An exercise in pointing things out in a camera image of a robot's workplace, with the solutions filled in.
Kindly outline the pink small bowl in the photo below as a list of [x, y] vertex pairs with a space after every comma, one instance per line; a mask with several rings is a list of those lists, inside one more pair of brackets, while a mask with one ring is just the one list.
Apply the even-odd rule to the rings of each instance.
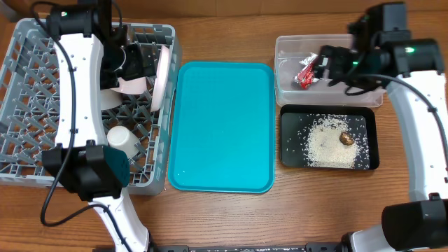
[[118, 79], [118, 87], [112, 88], [113, 91], [126, 95], [140, 95], [147, 90], [146, 77], [140, 77], [133, 80]]

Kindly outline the large white plate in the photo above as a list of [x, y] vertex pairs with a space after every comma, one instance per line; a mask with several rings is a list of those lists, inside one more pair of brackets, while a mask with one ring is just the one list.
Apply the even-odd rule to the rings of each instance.
[[170, 66], [169, 49], [162, 45], [157, 63], [156, 78], [153, 86], [153, 98], [150, 106], [151, 112], [159, 111], [165, 95]]

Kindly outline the red snack wrapper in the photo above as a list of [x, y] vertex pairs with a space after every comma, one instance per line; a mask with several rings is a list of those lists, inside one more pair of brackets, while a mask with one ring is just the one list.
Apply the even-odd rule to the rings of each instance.
[[303, 90], [307, 90], [312, 83], [318, 82], [319, 79], [314, 77], [314, 63], [308, 64], [294, 78], [294, 81]]

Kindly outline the grey bowl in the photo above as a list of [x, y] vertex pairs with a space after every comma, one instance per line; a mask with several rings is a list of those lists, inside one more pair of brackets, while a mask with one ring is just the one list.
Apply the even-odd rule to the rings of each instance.
[[102, 111], [118, 107], [122, 102], [122, 96], [119, 92], [113, 91], [112, 89], [100, 91], [100, 107]]

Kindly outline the brown food chunk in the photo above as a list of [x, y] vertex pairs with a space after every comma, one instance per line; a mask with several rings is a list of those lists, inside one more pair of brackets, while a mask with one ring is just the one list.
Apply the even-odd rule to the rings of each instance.
[[341, 132], [339, 140], [345, 146], [351, 146], [355, 143], [355, 141], [348, 132]]

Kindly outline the white paper cup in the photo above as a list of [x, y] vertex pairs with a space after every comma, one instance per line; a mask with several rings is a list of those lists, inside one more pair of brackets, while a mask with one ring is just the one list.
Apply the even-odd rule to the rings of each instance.
[[139, 142], [139, 139], [135, 134], [123, 126], [112, 127], [107, 135], [108, 144], [115, 149], [123, 151], [127, 158], [133, 158], [139, 153], [139, 150], [135, 146]]

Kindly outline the pile of rice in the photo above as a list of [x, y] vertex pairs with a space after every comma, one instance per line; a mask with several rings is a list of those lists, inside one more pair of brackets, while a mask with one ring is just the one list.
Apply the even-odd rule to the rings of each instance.
[[[341, 132], [355, 143], [345, 146]], [[284, 113], [281, 116], [281, 161], [288, 167], [370, 168], [366, 119], [361, 115]]]

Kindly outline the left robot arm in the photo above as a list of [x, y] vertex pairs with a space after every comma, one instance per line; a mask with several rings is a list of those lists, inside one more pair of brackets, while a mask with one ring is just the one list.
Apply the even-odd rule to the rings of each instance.
[[162, 105], [170, 53], [146, 55], [127, 40], [123, 24], [112, 25], [114, 1], [51, 4], [43, 30], [54, 41], [59, 66], [59, 122], [55, 145], [42, 163], [55, 185], [76, 194], [102, 219], [117, 251], [148, 251], [151, 234], [139, 220], [127, 187], [130, 157], [112, 146], [102, 123], [102, 92], [126, 94], [138, 81], [154, 78], [150, 109]]

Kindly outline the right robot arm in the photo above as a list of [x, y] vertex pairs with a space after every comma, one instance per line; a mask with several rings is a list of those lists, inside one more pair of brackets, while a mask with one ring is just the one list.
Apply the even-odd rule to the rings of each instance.
[[384, 208], [381, 223], [344, 235], [348, 251], [414, 251], [447, 246], [445, 66], [432, 38], [331, 45], [318, 52], [317, 76], [369, 91], [382, 87], [395, 109], [409, 171], [408, 203]]

